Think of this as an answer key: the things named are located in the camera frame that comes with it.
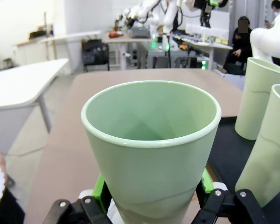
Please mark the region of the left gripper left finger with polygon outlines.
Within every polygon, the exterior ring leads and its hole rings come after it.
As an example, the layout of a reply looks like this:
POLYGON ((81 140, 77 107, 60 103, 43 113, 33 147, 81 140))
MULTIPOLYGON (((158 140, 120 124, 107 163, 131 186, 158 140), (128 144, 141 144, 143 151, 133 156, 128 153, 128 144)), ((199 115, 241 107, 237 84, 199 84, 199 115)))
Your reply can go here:
POLYGON ((112 196, 102 175, 98 176, 93 192, 71 203, 66 199, 56 200, 45 224, 112 224, 107 216, 112 196))

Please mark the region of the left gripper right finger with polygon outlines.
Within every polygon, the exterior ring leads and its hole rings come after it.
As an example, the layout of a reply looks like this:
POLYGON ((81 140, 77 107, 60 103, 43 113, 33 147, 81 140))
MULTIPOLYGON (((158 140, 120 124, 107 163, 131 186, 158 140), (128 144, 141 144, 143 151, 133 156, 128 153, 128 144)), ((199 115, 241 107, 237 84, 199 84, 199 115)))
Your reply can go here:
POLYGON ((192 221, 193 224, 214 224, 219 217, 227 218, 232 224, 268 223, 261 206, 250 190, 241 189, 231 193, 215 188, 206 169, 197 185, 196 195, 200 210, 192 221))

